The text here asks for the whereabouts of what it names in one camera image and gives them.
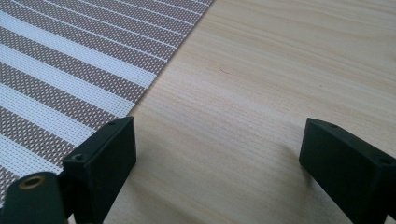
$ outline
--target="wood grain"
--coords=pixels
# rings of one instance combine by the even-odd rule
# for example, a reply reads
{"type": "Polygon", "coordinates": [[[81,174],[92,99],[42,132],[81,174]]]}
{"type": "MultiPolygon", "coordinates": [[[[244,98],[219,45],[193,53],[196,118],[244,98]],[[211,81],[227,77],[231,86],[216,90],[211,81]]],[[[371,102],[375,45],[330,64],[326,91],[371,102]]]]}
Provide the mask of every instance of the wood grain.
{"type": "Polygon", "coordinates": [[[350,223],[298,162],[306,118],[396,157],[394,0],[216,0],[131,113],[106,223],[350,223]]]}

